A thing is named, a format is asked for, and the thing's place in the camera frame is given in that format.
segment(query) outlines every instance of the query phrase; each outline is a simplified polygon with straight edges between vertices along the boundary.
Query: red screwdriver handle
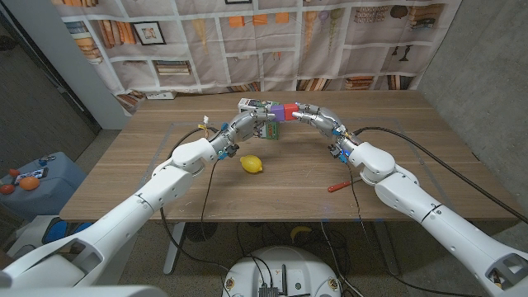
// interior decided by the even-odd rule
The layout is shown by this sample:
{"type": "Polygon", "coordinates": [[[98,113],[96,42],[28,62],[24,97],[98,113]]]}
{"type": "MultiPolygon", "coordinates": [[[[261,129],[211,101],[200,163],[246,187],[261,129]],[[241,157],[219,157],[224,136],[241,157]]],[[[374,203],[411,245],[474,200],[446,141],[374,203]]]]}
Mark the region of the red screwdriver handle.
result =
{"type": "Polygon", "coordinates": [[[345,182],[342,182],[342,183],[339,183],[339,184],[336,184],[336,185],[333,185],[333,186],[329,186],[328,187],[328,191],[330,193],[332,193],[333,191],[340,190],[340,189],[344,188],[345,186],[350,186],[350,185],[351,185],[351,181],[345,181],[345,182]]]}

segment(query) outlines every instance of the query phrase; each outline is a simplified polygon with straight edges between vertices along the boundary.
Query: purple cube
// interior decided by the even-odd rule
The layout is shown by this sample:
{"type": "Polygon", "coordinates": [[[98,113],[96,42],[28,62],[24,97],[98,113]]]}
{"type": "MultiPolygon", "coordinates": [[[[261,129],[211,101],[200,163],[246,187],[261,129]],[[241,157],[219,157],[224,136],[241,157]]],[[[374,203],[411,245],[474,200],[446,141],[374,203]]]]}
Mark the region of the purple cube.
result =
{"type": "Polygon", "coordinates": [[[271,106],[271,113],[275,114],[275,119],[273,121],[280,122],[285,121],[284,117],[284,106],[271,106]]]}

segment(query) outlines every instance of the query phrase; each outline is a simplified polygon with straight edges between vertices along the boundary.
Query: wire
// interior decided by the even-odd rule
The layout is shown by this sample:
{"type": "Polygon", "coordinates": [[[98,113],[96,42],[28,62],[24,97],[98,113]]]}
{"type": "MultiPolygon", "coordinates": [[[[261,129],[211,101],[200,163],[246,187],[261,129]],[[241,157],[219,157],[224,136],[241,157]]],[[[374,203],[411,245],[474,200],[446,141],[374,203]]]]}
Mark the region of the wire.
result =
{"type": "MultiPolygon", "coordinates": [[[[347,163],[346,166],[348,167],[348,172],[350,173],[350,179],[353,180],[353,176],[352,176],[352,170],[350,168],[350,165],[347,163]]],[[[361,226],[363,227],[363,233],[365,234],[365,238],[366,238],[366,241],[367,243],[369,244],[370,246],[370,250],[371,251],[374,251],[374,246],[372,245],[372,243],[370,242],[369,240],[369,236],[367,235],[366,233],[366,229],[365,229],[365,225],[363,224],[363,219],[361,219],[361,213],[360,213],[360,204],[357,200],[357,195],[356,195],[356,191],[354,191],[354,183],[351,184],[351,187],[352,187],[352,194],[354,195],[354,199],[356,200],[356,205],[357,205],[357,215],[360,219],[360,222],[361,222],[361,226]]],[[[451,293],[451,292],[444,292],[444,291],[439,291],[439,290],[431,290],[431,289],[427,289],[427,288],[422,288],[422,287],[419,287],[417,285],[412,285],[412,284],[409,284],[407,282],[405,282],[404,280],[401,280],[400,278],[398,278],[397,276],[395,276],[394,274],[392,274],[389,270],[385,270],[385,272],[387,272],[390,276],[392,276],[396,281],[399,281],[401,282],[402,284],[404,285],[407,285],[407,286],[410,286],[411,288],[413,289],[417,289],[417,290],[422,290],[422,291],[425,291],[425,292],[429,292],[429,293],[434,293],[434,294],[439,294],[439,295],[450,295],[450,296],[462,296],[462,297],[481,297],[479,295],[467,295],[467,294],[460,294],[460,293],[451,293]]],[[[347,285],[350,285],[348,283],[348,280],[344,280],[345,283],[347,285]]]]}
{"type": "Polygon", "coordinates": [[[204,206],[201,208],[200,228],[201,228],[201,234],[203,235],[205,241],[207,241],[207,237],[205,236],[205,231],[204,231],[204,211],[205,211],[205,204],[207,203],[207,197],[209,197],[209,190],[211,188],[211,182],[213,181],[213,173],[215,172],[216,164],[218,164],[218,160],[214,162],[213,169],[211,169],[211,176],[209,177],[209,185],[207,186],[207,193],[205,193],[204,206]]]}
{"type": "Polygon", "coordinates": [[[262,260],[261,258],[259,257],[255,257],[253,256],[251,253],[249,253],[249,257],[253,258],[253,261],[255,261],[255,259],[257,259],[258,261],[262,262],[264,264],[264,266],[266,267],[267,269],[267,273],[270,274],[270,287],[273,288],[273,278],[271,277],[271,270],[270,270],[270,267],[264,262],[264,260],[262,260]]]}
{"type": "Polygon", "coordinates": [[[328,239],[328,236],[327,236],[327,233],[326,231],[324,231],[324,224],[323,222],[321,222],[321,230],[323,231],[323,234],[324,234],[324,237],[326,238],[327,240],[327,243],[328,243],[328,246],[330,247],[330,251],[332,252],[332,256],[333,256],[333,260],[334,260],[334,263],[336,263],[336,268],[337,268],[337,274],[345,281],[345,283],[350,286],[360,297],[363,297],[363,295],[360,293],[360,291],[353,285],[350,284],[350,282],[348,282],[348,280],[346,279],[345,276],[343,276],[343,274],[341,273],[341,271],[339,270],[339,264],[337,264],[337,258],[336,258],[336,253],[333,251],[333,247],[332,247],[332,243],[330,243],[330,239],[328,239]]]}
{"type": "Polygon", "coordinates": [[[249,253],[249,256],[246,256],[246,253],[244,252],[244,247],[242,246],[242,242],[240,241],[240,235],[239,235],[239,232],[238,232],[238,226],[239,225],[240,225],[240,223],[237,223],[237,240],[238,240],[238,245],[240,247],[240,250],[242,251],[242,257],[250,257],[255,262],[255,265],[257,265],[257,268],[258,268],[258,272],[260,272],[260,274],[261,274],[262,284],[267,286],[266,282],[264,281],[264,275],[262,274],[262,270],[258,266],[257,261],[255,261],[255,259],[257,259],[258,261],[264,263],[264,265],[267,268],[267,272],[270,274],[270,285],[271,285],[271,287],[273,287],[273,280],[271,278],[270,267],[262,259],[260,259],[258,257],[254,257],[251,253],[249,253]]]}
{"type": "Polygon", "coordinates": [[[358,129],[358,130],[356,130],[356,131],[354,131],[352,133],[355,134],[355,135],[359,135],[361,132],[363,132],[365,130],[380,130],[380,131],[388,132],[390,134],[396,135],[396,136],[398,136],[400,138],[403,138],[403,139],[407,140],[409,143],[411,143],[412,145],[414,145],[415,147],[417,147],[421,151],[423,151],[427,156],[429,156],[429,157],[433,158],[435,161],[437,161],[441,166],[445,167],[445,169],[449,170],[451,173],[455,174],[462,181],[466,182],[468,185],[472,186],[475,190],[479,191],[481,194],[483,194],[484,196],[489,198],[489,200],[495,202],[496,204],[501,206],[504,210],[507,210],[510,214],[515,215],[518,219],[520,219],[521,221],[523,221],[523,222],[528,224],[528,219],[524,215],[520,214],[519,212],[514,210],[512,207],[508,206],[506,203],[500,201],[497,197],[489,194],[487,191],[485,191],[479,185],[477,185],[476,183],[470,181],[470,179],[468,179],[467,177],[465,177],[461,173],[457,172],[451,166],[447,165],[444,161],[440,160],[437,156],[435,156],[433,153],[429,152],[427,149],[422,147],[416,141],[410,139],[408,136],[406,136],[404,134],[401,134],[401,133],[398,133],[396,131],[393,131],[391,129],[383,128],[383,127],[364,127],[364,128],[358,129]]]}
{"type": "Polygon", "coordinates": [[[223,266],[221,265],[220,263],[217,263],[217,262],[212,262],[212,261],[207,261],[207,260],[202,260],[202,259],[198,259],[196,257],[193,257],[191,256],[188,252],[186,252],[179,244],[178,242],[176,241],[176,239],[174,239],[174,237],[172,236],[171,234],[171,230],[168,228],[168,224],[167,224],[167,221],[165,219],[165,214],[163,213],[163,208],[159,209],[159,212],[161,213],[162,215],[162,221],[163,221],[163,227],[165,228],[165,231],[167,231],[167,234],[168,234],[168,237],[171,239],[171,242],[172,244],[174,244],[176,246],[176,248],[178,248],[178,250],[180,250],[180,252],[184,255],[186,255],[187,257],[189,257],[191,260],[193,261],[196,261],[196,262],[203,262],[203,263],[207,263],[207,264],[212,264],[212,265],[216,265],[222,269],[224,269],[225,271],[229,271],[229,269],[226,267],[226,266],[223,266]]]}
{"type": "MultiPolygon", "coordinates": [[[[216,129],[216,128],[214,128],[214,127],[207,127],[207,129],[208,129],[208,130],[211,130],[211,131],[213,131],[213,132],[215,132],[215,133],[218,132],[218,129],[216,129]]],[[[174,150],[175,150],[178,146],[180,146],[180,144],[182,144],[182,142],[183,142],[185,139],[187,139],[187,137],[193,135],[193,134],[196,133],[196,132],[200,132],[200,131],[202,131],[202,130],[203,130],[202,128],[196,128],[196,129],[194,129],[194,130],[189,131],[189,133],[183,135],[183,137],[181,137],[180,140],[178,140],[178,142],[176,142],[176,144],[174,144],[174,146],[172,147],[171,151],[168,152],[167,160],[168,160],[169,158],[172,157],[172,152],[174,152],[174,150]]]]}
{"type": "MultiPolygon", "coordinates": [[[[207,127],[207,129],[209,130],[212,130],[213,132],[218,132],[217,129],[213,128],[213,127],[207,127]]],[[[196,132],[199,132],[199,131],[202,131],[203,129],[201,128],[198,128],[198,129],[194,129],[192,130],[191,132],[185,134],[180,140],[178,140],[178,142],[174,145],[174,147],[172,148],[171,152],[169,153],[168,157],[167,157],[167,160],[172,156],[172,152],[174,151],[174,149],[176,149],[180,144],[182,144],[182,142],[189,136],[191,136],[192,134],[196,133],[196,132]]],[[[180,252],[184,255],[186,255],[187,257],[189,257],[191,260],[193,261],[196,261],[196,262],[203,262],[203,263],[207,263],[207,264],[211,264],[211,265],[216,265],[224,270],[226,270],[227,272],[229,272],[229,269],[226,267],[226,266],[223,266],[221,265],[220,263],[217,263],[217,262],[212,262],[212,261],[207,261],[207,260],[202,260],[202,259],[199,259],[197,257],[193,257],[191,256],[188,252],[186,252],[179,244],[178,242],[176,241],[176,239],[174,239],[174,237],[172,236],[172,233],[171,233],[171,230],[168,228],[168,223],[167,223],[167,218],[165,217],[165,213],[163,211],[163,207],[159,209],[159,213],[162,217],[162,222],[163,222],[163,227],[165,229],[165,231],[167,232],[167,235],[169,237],[169,239],[171,240],[172,244],[174,244],[174,246],[176,246],[178,248],[178,250],[180,250],[180,252]]]]}
{"type": "Polygon", "coordinates": [[[222,288],[224,288],[225,293],[227,293],[228,296],[231,297],[231,295],[230,295],[229,292],[228,292],[228,289],[225,287],[225,281],[224,281],[224,279],[222,278],[222,276],[220,276],[220,282],[222,283],[222,288]]]}

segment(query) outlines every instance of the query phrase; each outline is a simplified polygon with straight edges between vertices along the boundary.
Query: red cube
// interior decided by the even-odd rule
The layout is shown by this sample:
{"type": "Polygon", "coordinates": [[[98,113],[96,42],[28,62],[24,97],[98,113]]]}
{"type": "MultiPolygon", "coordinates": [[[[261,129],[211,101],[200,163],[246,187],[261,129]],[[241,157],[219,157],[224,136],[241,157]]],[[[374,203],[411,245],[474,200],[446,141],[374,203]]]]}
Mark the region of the red cube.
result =
{"type": "Polygon", "coordinates": [[[284,118],[285,120],[297,120],[296,117],[292,116],[291,113],[294,111],[299,111],[299,107],[294,104],[284,104],[284,118]]]}

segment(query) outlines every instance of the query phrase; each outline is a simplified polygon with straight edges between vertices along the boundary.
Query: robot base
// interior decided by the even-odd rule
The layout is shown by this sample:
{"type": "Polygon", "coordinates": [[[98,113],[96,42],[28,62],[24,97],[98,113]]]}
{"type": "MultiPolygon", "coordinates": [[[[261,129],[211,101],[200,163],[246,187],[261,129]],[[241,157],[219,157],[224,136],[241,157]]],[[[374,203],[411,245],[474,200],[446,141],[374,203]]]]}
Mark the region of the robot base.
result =
{"type": "MultiPolygon", "coordinates": [[[[340,283],[332,268],[305,250],[287,246],[264,247],[251,255],[262,259],[270,267],[273,288],[270,288],[266,265],[256,258],[253,261],[251,257],[245,257],[231,268],[225,278],[224,285],[231,297],[341,296],[340,283]],[[264,276],[264,286],[255,262],[264,276]]],[[[222,294],[228,297],[225,290],[222,294]]]]}

